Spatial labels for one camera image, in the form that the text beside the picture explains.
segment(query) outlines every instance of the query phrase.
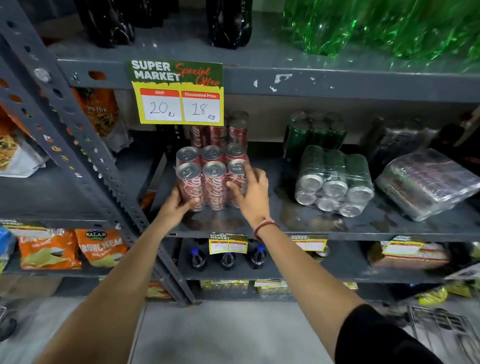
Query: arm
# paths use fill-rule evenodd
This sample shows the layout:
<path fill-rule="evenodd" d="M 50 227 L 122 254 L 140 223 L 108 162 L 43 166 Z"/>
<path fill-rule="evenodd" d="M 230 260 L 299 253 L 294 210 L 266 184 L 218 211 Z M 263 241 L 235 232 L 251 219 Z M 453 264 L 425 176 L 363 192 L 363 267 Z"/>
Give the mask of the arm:
<path fill-rule="evenodd" d="M 152 224 L 72 312 L 35 364 L 127 363 L 160 242 L 196 203 L 179 202 L 175 186 Z"/>
<path fill-rule="evenodd" d="M 270 217 L 268 179 L 263 170 L 252 170 L 248 163 L 245 163 L 245 173 L 248 180 L 245 197 L 234 183 L 228 182 L 228 186 L 240 203 L 242 215 L 255 229 L 265 218 Z M 355 307 L 365 302 L 275 225 L 262 227 L 258 235 L 311 327 L 334 360 L 338 334 L 345 319 Z"/>

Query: hand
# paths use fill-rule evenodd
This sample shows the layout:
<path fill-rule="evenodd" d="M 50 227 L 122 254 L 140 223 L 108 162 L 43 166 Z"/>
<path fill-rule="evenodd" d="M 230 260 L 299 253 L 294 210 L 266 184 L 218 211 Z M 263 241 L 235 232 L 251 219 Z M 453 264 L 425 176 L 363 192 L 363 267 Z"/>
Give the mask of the hand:
<path fill-rule="evenodd" d="M 247 219 L 252 229 L 256 229 L 263 220 L 270 217 L 268 179 L 264 170 L 252 168 L 248 162 L 245 162 L 244 167 L 248 182 L 245 197 L 236 184 L 229 181 L 227 186 L 238 200 L 243 217 Z"/>
<path fill-rule="evenodd" d="M 199 202 L 200 199 L 196 197 L 185 204 L 180 205 L 180 190 L 179 187 L 175 185 L 172 193 L 164 202 L 153 223 L 158 224 L 165 232 L 168 232 L 180 224 L 183 215 Z"/>

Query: special offer sign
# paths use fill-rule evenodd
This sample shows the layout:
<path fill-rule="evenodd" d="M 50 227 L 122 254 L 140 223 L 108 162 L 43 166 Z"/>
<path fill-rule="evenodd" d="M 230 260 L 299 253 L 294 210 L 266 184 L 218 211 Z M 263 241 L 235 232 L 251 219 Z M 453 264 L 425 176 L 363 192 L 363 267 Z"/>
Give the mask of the special offer sign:
<path fill-rule="evenodd" d="M 223 126 L 223 65 L 190 61 L 127 63 L 142 124 Z"/>

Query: red bracelet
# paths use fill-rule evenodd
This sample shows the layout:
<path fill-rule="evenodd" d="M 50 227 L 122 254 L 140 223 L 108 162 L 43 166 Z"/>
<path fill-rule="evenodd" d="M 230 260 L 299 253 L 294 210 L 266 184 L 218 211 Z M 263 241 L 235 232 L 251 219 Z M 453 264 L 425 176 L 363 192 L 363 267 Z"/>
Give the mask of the red bracelet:
<path fill-rule="evenodd" d="M 276 227 L 279 227 L 278 224 L 273 221 L 272 218 L 266 218 L 265 220 L 263 220 L 258 226 L 257 228 L 255 229 L 255 231 L 253 232 L 253 235 L 255 237 L 256 240 L 261 240 L 259 238 L 259 236 L 257 235 L 258 233 L 258 230 L 260 230 L 262 227 L 266 226 L 266 225 L 275 225 Z"/>

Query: handwritten number 20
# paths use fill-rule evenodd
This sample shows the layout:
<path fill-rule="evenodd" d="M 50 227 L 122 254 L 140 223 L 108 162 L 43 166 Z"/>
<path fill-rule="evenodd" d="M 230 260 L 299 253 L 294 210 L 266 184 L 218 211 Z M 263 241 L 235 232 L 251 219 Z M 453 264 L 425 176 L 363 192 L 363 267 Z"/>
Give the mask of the handwritten number 20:
<path fill-rule="evenodd" d="M 156 110 L 156 104 L 155 102 L 151 102 L 150 106 L 152 107 L 152 111 L 150 111 L 150 114 L 165 114 L 168 110 L 168 105 L 165 102 L 161 102 L 160 105 L 158 105 L 158 111 Z"/>
<path fill-rule="evenodd" d="M 197 104 L 196 103 L 192 104 L 192 106 L 195 106 L 195 112 L 193 113 L 193 115 L 203 115 L 203 114 L 205 114 L 205 108 L 207 107 L 206 104 L 201 104 L 200 105 L 200 110 L 202 111 L 201 114 L 197 114 Z"/>

